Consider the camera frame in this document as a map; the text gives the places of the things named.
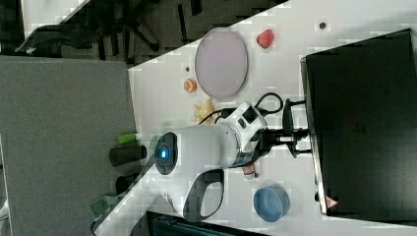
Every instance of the small blue bowl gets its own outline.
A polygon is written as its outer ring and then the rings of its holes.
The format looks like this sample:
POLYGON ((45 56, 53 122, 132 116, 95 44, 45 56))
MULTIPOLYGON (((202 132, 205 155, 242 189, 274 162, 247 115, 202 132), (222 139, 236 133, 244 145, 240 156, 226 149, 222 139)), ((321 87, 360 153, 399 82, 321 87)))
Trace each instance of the small blue bowl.
POLYGON ((288 213, 288 195, 276 185, 261 188, 254 195, 254 207, 264 221, 275 222, 288 213))

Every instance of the red label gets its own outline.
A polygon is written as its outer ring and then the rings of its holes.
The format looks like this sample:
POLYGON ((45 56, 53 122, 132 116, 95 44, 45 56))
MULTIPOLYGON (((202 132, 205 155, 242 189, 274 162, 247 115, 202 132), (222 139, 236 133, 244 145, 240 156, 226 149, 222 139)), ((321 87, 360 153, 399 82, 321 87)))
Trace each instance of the red label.
POLYGON ((329 198, 328 196, 326 196, 326 202, 328 203, 328 208, 332 208, 338 204, 338 202, 329 198))

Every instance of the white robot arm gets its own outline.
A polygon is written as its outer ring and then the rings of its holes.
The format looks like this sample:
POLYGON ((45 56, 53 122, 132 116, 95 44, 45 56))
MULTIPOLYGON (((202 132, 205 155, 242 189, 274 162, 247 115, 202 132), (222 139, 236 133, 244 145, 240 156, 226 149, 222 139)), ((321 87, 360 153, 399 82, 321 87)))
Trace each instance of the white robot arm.
POLYGON ((154 166, 106 216, 95 235, 129 236, 158 196, 188 221, 210 217, 221 206, 223 169, 249 163, 266 128, 260 111, 244 102, 222 123, 166 133, 156 144, 154 166), (215 183, 221 196, 212 207, 204 207, 203 201, 210 199, 208 188, 215 183))

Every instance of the red object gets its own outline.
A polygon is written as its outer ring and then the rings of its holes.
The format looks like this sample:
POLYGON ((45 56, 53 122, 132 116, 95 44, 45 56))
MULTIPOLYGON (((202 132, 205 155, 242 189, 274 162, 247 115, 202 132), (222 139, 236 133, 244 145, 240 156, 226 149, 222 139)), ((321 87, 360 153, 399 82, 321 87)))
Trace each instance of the red object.
POLYGON ((270 45, 273 42, 273 39, 275 38, 275 35, 273 34, 272 30, 268 29, 263 31, 258 37, 257 37, 257 43, 263 48, 269 48, 270 45))

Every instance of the table surface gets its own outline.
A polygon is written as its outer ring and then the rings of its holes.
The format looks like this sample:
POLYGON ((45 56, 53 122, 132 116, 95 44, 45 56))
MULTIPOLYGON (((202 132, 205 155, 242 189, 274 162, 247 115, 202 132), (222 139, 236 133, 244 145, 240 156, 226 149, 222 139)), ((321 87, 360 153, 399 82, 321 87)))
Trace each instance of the table surface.
MULTIPOLYGON (((227 100, 214 99, 215 108, 235 107, 243 101, 256 102, 268 91, 284 99, 303 98, 300 59, 304 56, 347 43, 407 28, 417 29, 417 2, 361 0, 291 0, 283 5, 240 22, 232 27, 242 36, 249 57, 247 82, 227 100), (319 23, 327 27, 319 29, 319 23), (262 49, 256 37, 271 29, 275 40, 262 49)), ((148 61, 129 70, 137 131, 148 146, 155 135, 170 129, 195 124, 191 119, 194 103, 208 96, 199 88, 187 94, 183 82, 195 77, 194 60, 200 41, 148 61)), ((275 106, 268 101, 266 108, 275 106)), ((307 127, 305 109, 293 111, 296 127, 307 127)), ((282 113, 267 117, 270 128, 281 127, 282 113)), ((309 148, 304 140, 299 149, 309 148)), ((417 228, 358 220, 330 218, 320 214, 314 200, 313 160, 310 155, 292 158, 285 147, 274 148, 257 163, 260 178, 247 181, 240 168, 225 170, 225 196, 219 211, 205 222, 235 227, 267 235, 415 235, 417 228), (253 207, 253 195, 271 183, 280 185, 289 195, 290 211, 281 220, 267 223, 253 207)), ((177 215, 159 198, 151 211, 177 215)))
POLYGON ((45 25, 70 19, 90 0, 21 0, 25 37, 45 25))

